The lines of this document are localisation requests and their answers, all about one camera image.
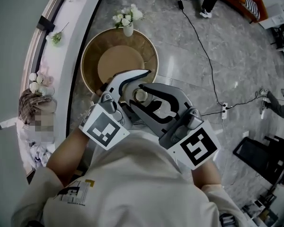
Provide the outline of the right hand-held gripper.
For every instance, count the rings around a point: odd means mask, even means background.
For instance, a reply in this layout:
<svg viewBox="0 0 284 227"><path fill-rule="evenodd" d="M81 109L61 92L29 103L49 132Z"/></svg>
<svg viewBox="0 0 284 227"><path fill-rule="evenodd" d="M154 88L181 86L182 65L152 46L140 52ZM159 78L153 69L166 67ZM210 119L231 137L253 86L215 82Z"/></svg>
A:
<svg viewBox="0 0 284 227"><path fill-rule="evenodd" d="M195 170L220 150L211 124L202 120L181 89L161 83L144 83L139 88L167 101L176 114L158 117L154 112L160 108L160 100L151 101L147 106L129 101L130 108L159 137L159 144L176 162Z"/></svg>

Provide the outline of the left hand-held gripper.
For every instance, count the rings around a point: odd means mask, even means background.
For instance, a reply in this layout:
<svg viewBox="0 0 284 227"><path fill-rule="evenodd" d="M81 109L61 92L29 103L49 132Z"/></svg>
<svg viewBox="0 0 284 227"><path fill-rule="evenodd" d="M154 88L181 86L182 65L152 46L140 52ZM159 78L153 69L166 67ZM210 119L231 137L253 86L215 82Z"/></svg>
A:
<svg viewBox="0 0 284 227"><path fill-rule="evenodd" d="M119 102L134 100L134 91L149 74L150 70L128 70L114 75L100 88L101 97L88 109L79 129L105 150L126 138L133 123Z"/></svg>

